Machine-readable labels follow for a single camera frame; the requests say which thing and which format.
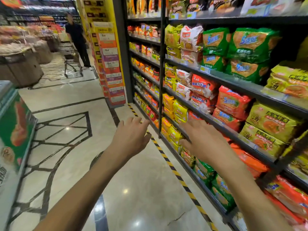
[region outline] person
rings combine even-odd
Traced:
[[[66,15],[66,19],[67,24],[65,25],[65,32],[67,33],[70,42],[74,43],[74,46],[77,49],[79,56],[83,62],[84,68],[89,68],[90,70],[92,70],[87,52],[87,40],[84,35],[82,26],[80,26],[78,23],[75,23],[73,16],[69,13]]]
[[[34,231],[77,231],[111,178],[148,144],[150,121],[141,118],[121,121],[111,144],[98,161],[50,210]],[[191,142],[180,143],[198,159],[210,164],[226,181],[249,231],[292,231],[254,181],[246,165],[225,138],[205,121],[182,124]]]

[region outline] shopping cart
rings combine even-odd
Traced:
[[[68,78],[68,75],[66,73],[67,66],[70,66],[74,72],[77,72],[76,67],[79,69],[79,73],[81,76],[82,74],[82,66],[79,62],[79,54],[78,51],[75,49],[74,46],[71,45],[71,43],[60,43],[59,45],[59,52],[62,54],[63,60],[64,60],[64,75]]]

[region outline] black and yellow striped tape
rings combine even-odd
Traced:
[[[131,109],[131,111],[133,112],[133,114],[138,117],[137,113],[134,111],[134,109],[132,108],[132,106],[130,104],[128,104],[129,108]],[[205,210],[202,208],[202,206],[200,205],[200,203],[198,202],[198,200],[196,199],[196,197],[193,195],[193,193],[191,192],[191,190],[188,188],[188,186],[186,185],[186,183],[184,182],[183,178],[181,177],[181,175],[179,174],[179,172],[175,169],[175,167],[173,166],[173,164],[170,162],[170,160],[168,159],[168,157],[166,156],[166,154],[164,153],[164,151],[161,149],[161,147],[158,145],[158,143],[156,142],[156,140],[151,137],[152,142],[155,144],[155,146],[157,147],[157,149],[159,150],[160,154],[163,156],[163,158],[165,159],[166,163],[169,165],[169,167],[171,168],[172,172],[175,174],[176,178],[179,180],[179,182],[181,183],[181,185],[183,186],[183,188],[185,189],[185,191],[187,192],[187,194],[189,195],[189,197],[191,198],[191,200],[193,201],[193,203],[195,204],[195,206],[198,208],[198,210],[200,211],[200,213],[202,214],[202,216],[204,217],[204,219],[206,220],[206,222],[209,224],[209,226],[211,227],[211,229],[213,231],[218,231],[218,229],[216,228],[216,226],[213,224],[213,222],[211,221],[210,217],[206,214]]]

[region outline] marble floor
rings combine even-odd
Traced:
[[[119,120],[134,116],[128,105],[114,110],[108,107],[95,73],[88,70],[83,71],[82,77],[66,78],[61,57],[54,56],[43,67],[43,81],[19,90],[38,119],[38,126],[14,204],[10,231],[33,230],[110,144]],[[131,105],[142,117],[137,107]],[[150,126],[148,131],[217,230],[230,231],[155,131]],[[83,230],[210,231],[211,228],[150,141],[112,178]]]

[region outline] left hand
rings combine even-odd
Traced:
[[[120,121],[118,128],[113,136],[113,140],[106,151],[113,152],[120,157],[121,160],[128,161],[133,156],[140,153],[148,144],[151,134],[146,134],[149,120],[140,123],[141,118],[130,117],[124,121]]]

